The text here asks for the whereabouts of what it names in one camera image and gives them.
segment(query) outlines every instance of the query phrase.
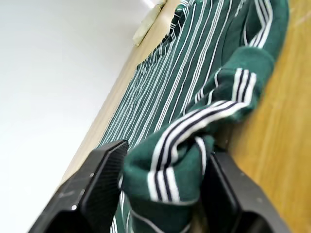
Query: beige object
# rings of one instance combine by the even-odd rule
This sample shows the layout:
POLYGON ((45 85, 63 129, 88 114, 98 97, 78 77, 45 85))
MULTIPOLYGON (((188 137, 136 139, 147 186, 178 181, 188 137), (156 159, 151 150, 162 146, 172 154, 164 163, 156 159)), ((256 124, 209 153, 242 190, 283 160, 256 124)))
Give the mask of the beige object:
MULTIPOLYGON (((100 141, 135 68, 167 33, 179 0, 169 0, 139 47, 135 47, 63 180, 100 141)), ((283 52, 258 109, 234 127, 228 149, 239 167, 259 184, 293 233, 311 233, 311 1, 291 0, 283 52)), ((199 233, 198 219, 193 232, 199 233)))
POLYGON ((133 36, 133 41, 136 46, 139 46, 141 44, 142 40, 145 38, 147 32, 150 30, 151 26, 155 22, 166 1, 167 0, 161 0, 157 5, 155 5, 154 8, 152 8, 152 10, 141 22, 140 27, 137 29, 133 36))

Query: wood grain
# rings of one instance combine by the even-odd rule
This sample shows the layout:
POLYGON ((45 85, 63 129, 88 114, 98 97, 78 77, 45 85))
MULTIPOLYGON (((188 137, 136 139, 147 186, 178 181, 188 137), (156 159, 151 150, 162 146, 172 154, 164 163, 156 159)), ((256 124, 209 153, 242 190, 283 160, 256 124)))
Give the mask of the wood grain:
MULTIPOLYGON (((133 48, 63 181, 99 143, 137 64, 168 31, 178 3, 168 0, 142 44, 133 48)), ((311 0, 291 0, 290 9, 284 49, 258 109, 231 134, 220 138, 239 167, 263 188, 291 230, 311 233, 311 0)), ((193 229, 201 231, 197 224, 193 229)))
POLYGON ((282 54, 257 110, 229 151, 295 233, 311 232, 311 1, 292 0, 282 54))

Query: green tracksuit jacket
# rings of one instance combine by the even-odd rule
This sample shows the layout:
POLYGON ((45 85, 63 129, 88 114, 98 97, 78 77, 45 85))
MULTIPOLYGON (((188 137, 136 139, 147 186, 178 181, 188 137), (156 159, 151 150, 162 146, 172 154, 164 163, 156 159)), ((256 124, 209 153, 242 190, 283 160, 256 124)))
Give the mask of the green tracksuit jacket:
POLYGON ((189 231, 213 135, 256 107, 287 23, 286 0, 181 0, 99 144, 130 145, 112 233, 189 231))

